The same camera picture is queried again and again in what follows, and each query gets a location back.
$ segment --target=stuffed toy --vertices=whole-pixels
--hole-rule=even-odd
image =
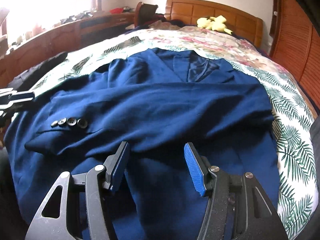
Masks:
[[[226,18],[222,15],[218,17],[210,17],[207,18],[200,18],[197,20],[197,24],[199,28],[205,28],[207,30],[213,30],[218,32],[225,32],[231,35],[232,31],[226,28],[224,24],[226,22]]]

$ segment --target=bolt head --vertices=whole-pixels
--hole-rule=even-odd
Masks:
[[[245,176],[248,178],[248,179],[252,179],[253,178],[253,174],[251,172],[246,172],[245,173]]]
[[[211,166],[210,167],[210,171],[212,171],[212,172],[217,172],[219,170],[220,170],[220,168],[218,166]]]
[[[63,179],[65,179],[65,178],[67,178],[69,176],[70,176],[70,172],[69,171],[64,171],[63,173],[60,174],[60,177],[63,178]]]
[[[99,164],[97,166],[95,166],[94,168],[96,171],[102,171],[104,169],[104,166],[102,164]]]

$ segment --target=floral bedspread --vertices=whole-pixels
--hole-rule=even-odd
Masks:
[[[140,30],[70,53],[32,88],[36,96],[67,78],[89,74],[116,58],[149,48],[194,50],[202,57],[223,57],[234,68],[256,77],[273,105],[280,189],[278,214],[290,240],[309,221],[318,204],[316,168],[310,139],[312,109],[280,65],[261,56],[247,41],[223,33],[184,27],[179,30]]]

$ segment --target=wooden dresser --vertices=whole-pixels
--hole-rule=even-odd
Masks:
[[[278,0],[271,58],[285,67],[320,107],[320,37],[296,0]]]
[[[123,34],[125,27],[133,22],[134,13],[109,15],[101,12],[92,18],[43,32],[0,59],[0,88],[23,71],[60,52],[72,52]]]

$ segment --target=red object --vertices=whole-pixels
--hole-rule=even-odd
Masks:
[[[115,8],[109,11],[111,14],[117,14],[117,13],[122,13],[123,8]]]

